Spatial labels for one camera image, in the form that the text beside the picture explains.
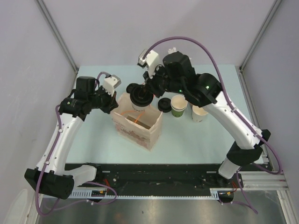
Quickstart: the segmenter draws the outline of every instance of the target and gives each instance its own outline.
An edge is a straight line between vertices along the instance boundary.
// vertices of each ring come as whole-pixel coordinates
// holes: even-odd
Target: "brown paper bag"
[[[111,112],[117,132],[151,151],[161,134],[162,112],[153,106],[147,106],[144,112],[135,111],[128,93],[121,95],[118,104]]]

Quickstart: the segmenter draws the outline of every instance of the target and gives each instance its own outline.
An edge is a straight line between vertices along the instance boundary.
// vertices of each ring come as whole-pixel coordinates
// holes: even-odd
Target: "cable clip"
[[[233,112],[235,112],[236,110],[238,110],[238,107],[234,107],[232,110],[231,110],[231,112],[233,113]]]

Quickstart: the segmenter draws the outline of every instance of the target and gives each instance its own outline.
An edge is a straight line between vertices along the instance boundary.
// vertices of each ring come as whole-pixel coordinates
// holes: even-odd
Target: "light blue table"
[[[194,66],[197,73],[216,76],[212,65]],[[234,65],[219,65],[226,89],[247,118],[249,112]],[[121,78],[117,98],[130,83],[143,83],[145,70],[138,66],[81,66],[78,76],[97,77],[106,71]],[[174,94],[165,93],[171,98]],[[157,107],[158,99],[152,105]],[[201,123],[194,123],[188,106],[181,118],[163,114],[162,134],[151,152],[119,136],[110,115],[93,110],[77,133],[67,163],[139,163],[139,164],[209,164],[222,163],[234,139],[210,114]]]

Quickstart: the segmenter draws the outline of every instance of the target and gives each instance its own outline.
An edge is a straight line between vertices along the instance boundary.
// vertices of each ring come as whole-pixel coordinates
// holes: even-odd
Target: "white paper cup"
[[[192,106],[192,120],[194,122],[202,122],[208,112],[198,106]]]
[[[176,95],[171,98],[171,113],[176,118],[179,118],[183,115],[186,107],[188,105],[188,101],[185,100],[185,97],[181,95]]]

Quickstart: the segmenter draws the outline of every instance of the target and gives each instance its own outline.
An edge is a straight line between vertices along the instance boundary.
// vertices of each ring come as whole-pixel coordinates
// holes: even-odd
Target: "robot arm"
[[[187,101],[203,107],[213,115],[235,140],[218,171],[225,179],[232,178],[241,166],[251,164],[260,157],[262,142],[236,116],[234,111],[242,113],[236,107],[232,110],[228,106],[221,84],[213,75],[196,74],[189,57],[180,52],[164,57],[163,65],[159,64],[159,55],[156,52],[151,51],[143,59],[144,53],[145,51],[139,56],[138,65],[148,68],[148,71],[143,74],[145,85],[136,86],[131,91],[130,98],[133,104],[147,106],[141,102],[143,96],[148,97],[148,92],[156,97],[162,96],[165,91],[174,92],[183,94]],[[257,134],[268,140],[270,136],[268,130],[261,130],[253,124],[251,126]]]
[[[42,168],[45,163],[47,164],[39,193],[66,199],[73,187],[95,179],[97,169],[90,164],[69,171],[64,170],[71,144],[90,111],[101,109],[104,113],[110,113],[118,107],[115,100],[115,88],[121,80],[117,76],[106,77],[103,85],[97,90],[95,90],[95,83],[96,79],[93,77],[77,78],[76,89],[72,90],[71,95],[60,104],[61,128],[59,129],[59,125],[56,126],[49,145],[36,168],[26,170],[25,178],[35,190]],[[60,132],[60,135],[58,141],[55,142],[57,132]],[[54,150],[50,159],[47,160],[53,145]]]

